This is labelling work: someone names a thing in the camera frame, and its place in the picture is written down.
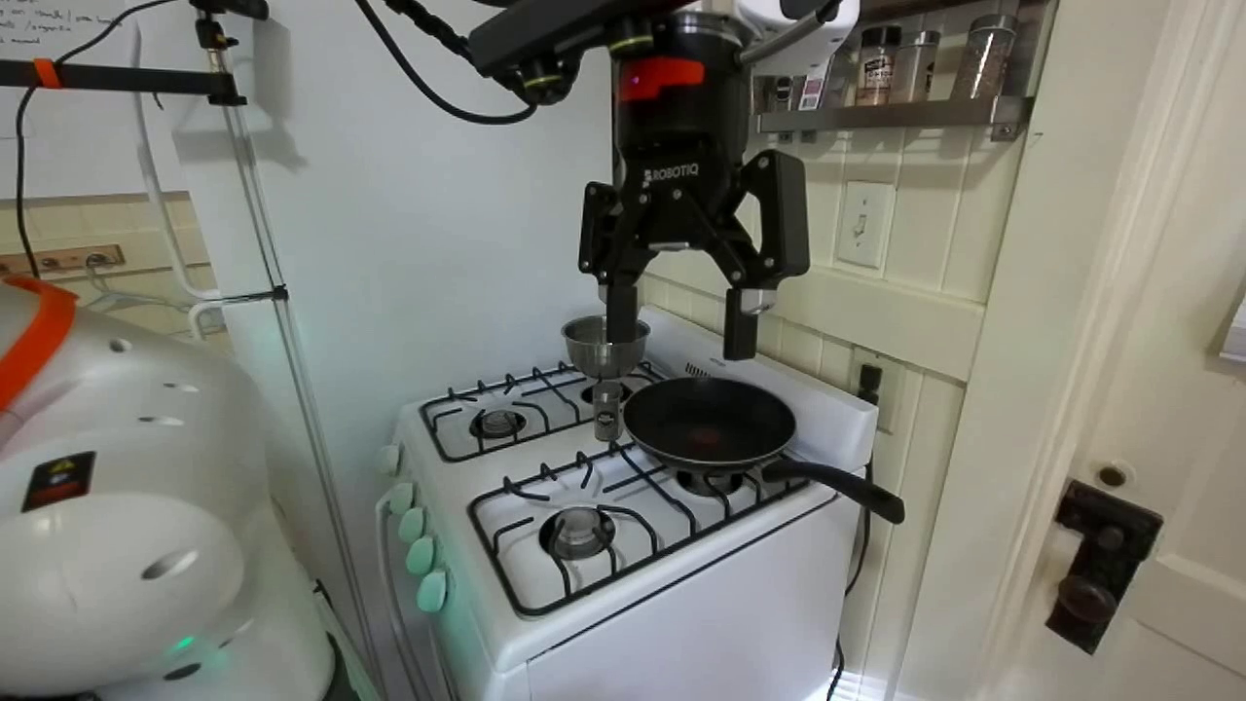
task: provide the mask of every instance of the orange object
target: orange object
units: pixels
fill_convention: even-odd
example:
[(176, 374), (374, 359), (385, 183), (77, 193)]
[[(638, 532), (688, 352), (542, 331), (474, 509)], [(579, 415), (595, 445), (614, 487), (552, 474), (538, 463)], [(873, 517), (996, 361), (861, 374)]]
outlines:
[(0, 356), (0, 411), (8, 411), (22, 389), (48, 371), (74, 327), (74, 297), (39, 282), (8, 278), (12, 287), (39, 297), (39, 306), (22, 336)]
[(696, 89), (704, 86), (704, 63), (693, 60), (638, 60), (623, 63), (619, 102), (656, 102), (666, 89)]
[(43, 89), (57, 89), (61, 86), (61, 71), (52, 60), (34, 60), (30, 65), (34, 65), (34, 82)]

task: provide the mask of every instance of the sticker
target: sticker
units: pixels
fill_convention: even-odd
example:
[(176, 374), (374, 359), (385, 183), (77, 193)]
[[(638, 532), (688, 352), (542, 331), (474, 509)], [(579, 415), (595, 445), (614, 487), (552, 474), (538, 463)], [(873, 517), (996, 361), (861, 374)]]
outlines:
[(52, 502), (83, 500), (91, 489), (95, 450), (57, 455), (30, 472), (22, 509), (43, 509)]

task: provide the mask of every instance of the kitchen wall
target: kitchen wall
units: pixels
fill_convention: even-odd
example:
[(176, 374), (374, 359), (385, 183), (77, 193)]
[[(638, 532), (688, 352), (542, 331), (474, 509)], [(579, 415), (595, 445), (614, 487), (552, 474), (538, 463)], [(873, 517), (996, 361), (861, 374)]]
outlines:
[[(1022, 143), (926, 128), (839, 131), (783, 149), (810, 165), (813, 270), (783, 285), (765, 352), (847, 389), (857, 387), (861, 361), (886, 365), (875, 480), (909, 500), (901, 529), (873, 529), (875, 545), (849, 601), (847, 688), (867, 693), (904, 658)], [(893, 189), (880, 270), (839, 253), (852, 183)], [(647, 278), (652, 305), (704, 327), (719, 327), (719, 287), (719, 271), (696, 253), (657, 257)]]
[[(167, 215), (186, 257), (196, 287), (212, 287), (212, 266), (202, 253), (200, 217), (186, 193), (167, 193)], [(138, 193), (108, 198), (34, 198), (29, 201), (29, 230), (34, 253), (74, 250), (74, 246), (122, 246), (125, 266), (91, 271), (48, 271), (52, 285), (77, 293), (83, 306), (108, 310), (138, 327), (167, 337), (186, 337), (186, 297), (167, 270), (167, 253), (156, 230), (156, 211)], [(22, 253), (12, 201), (0, 201), (0, 257)], [(231, 356), (224, 317), (202, 317), (202, 343)]]

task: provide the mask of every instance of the spice rack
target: spice rack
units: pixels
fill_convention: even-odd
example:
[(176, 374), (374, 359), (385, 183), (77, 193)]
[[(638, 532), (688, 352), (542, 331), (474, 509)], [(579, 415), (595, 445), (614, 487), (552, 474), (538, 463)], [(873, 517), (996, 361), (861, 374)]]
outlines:
[(1030, 124), (1045, 47), (1057, 18), (1057, 0), (873, 0), (865, 2), (873, 23), (904, 23), (910, 15), (974, 15), (974, 8), (989, 15), (1018, 18), (1018, 43), (1006, 65), (1006, 79), (992, 95), (979, 98), (935, 98), (935, 102), (888, 102), (888, 105), (841, 105), (841, 86), (825, 79), (822, 105), (810, 113), (800, 110), (754, 110), (753, 131), (760, 137), (813, 137), (813, 131), (847, 131), (847, 128), (987, 128), (989, 139), (1018, 139)]

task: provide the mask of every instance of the electrical outlet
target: electrical outlet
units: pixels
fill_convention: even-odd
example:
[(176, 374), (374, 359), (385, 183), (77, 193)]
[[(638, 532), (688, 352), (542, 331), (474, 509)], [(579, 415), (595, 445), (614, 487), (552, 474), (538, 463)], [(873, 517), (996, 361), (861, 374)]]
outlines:
[(861, 270), (886, 270), (895, 185), (849, 183), (841, 237), (835, 257)]
[[(34, 261), (43, 278), (67, 278), (87, 270), (122, 270), (125, 253), (122, 246), (77, 246), (77, 250), (39, 250)], [(30, 278), (30, 266), (22, 253), (4, 253), (0, 278), (4, 271)]]

